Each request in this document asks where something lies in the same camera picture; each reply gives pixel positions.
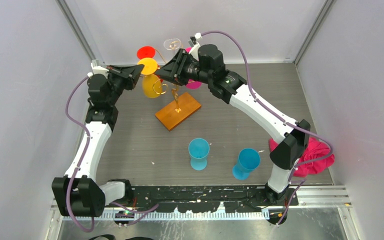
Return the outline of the yellow plastic wine glass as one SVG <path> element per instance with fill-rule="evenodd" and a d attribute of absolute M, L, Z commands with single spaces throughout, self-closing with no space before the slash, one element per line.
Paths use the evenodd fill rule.
<path fill-rule="evenodd" d="M 155 74 L 159 69 L 157 61 L 150 57 L 145 57 L 137 62 L 138 65 L 143 65 L 141 70 L 142 90 L 146 97 L 154 99 L 165 94 L 163 84 L 160 78 Z"/>

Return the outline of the pink plastic wine glass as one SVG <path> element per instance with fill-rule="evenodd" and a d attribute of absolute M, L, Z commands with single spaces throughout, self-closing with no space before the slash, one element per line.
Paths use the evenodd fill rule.
<path fill-rule="evenodd" d="M 195 80 L 192 80 L 192 79 L 189 79 L 188 82 L 187 82 L 187 84 L 185 85 L 185 87 L 186 87 L 187 89 L 190 89 L 190 90 L 195 90 L 195 89 L 200 88 L 201 85 L 202 85 L 201 82 L 199 82 L 199 81 L 195 81 Z"/>

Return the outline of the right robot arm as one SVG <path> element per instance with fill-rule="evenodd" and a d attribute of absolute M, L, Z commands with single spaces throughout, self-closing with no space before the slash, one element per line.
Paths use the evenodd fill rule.
<path fill-rule="evenodd" d="M 309 122 L 298 122 L 260 98 L 250 83 L 226 68 L 224 56 L 214 44 L 190 52 L 180 48 L 155 73 L 178 86 L 190 80 L 206 84 L 213 96 L 248 115 L 271 136 L 277 147 L 269 155 L 273 167 L 263 192 L 268 203 L 279 205 L 286 197 L 293 169 L 308 146 Z"/>

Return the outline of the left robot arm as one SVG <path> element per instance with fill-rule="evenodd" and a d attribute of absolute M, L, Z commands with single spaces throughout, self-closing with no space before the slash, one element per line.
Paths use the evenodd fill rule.
<path fill-rule="evenodd" d="M 55 177 L 51 189 L 59 212 L 64 217 L 99 217 L 112 202 L 128 207 L 133 202 L 129 180 L 109 180 L 101 186 L 96 174 L 103 150 L 118 118 L 116 103 L 124 91 L 133 90 L 144 65 L 105 67 L 96 63 L 75 87 L 87 85 L 89 104 L 84 121 L 69 120 L 83 129 L 77 153 L 63 177 Z"/>

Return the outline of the clear wine glass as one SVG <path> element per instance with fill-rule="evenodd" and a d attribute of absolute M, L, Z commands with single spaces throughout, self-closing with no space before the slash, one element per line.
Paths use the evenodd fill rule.
<path fill-rule="evenodd" d="M 165 49 L 169 51 L 175 51 L 175 50 L 181 49 L 183 47 L 183 44 L 180 39 L 175 37 L 175 38 L 166 39 L 163 43 L 163 46 Z"/>

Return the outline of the red plastic wine glass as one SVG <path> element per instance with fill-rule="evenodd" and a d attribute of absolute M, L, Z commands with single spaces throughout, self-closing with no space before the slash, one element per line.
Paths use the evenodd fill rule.
<path fill-rule="evenodd" d="M 154 47 L 152 46 L 143 46 L 141 47 L 140 49 L 137 50 L 136 52 L 136 56 L 138 57 L 138 59 L 144 59 L 144 58 L 153 58 L 156 54 L 156 50 Z"/>

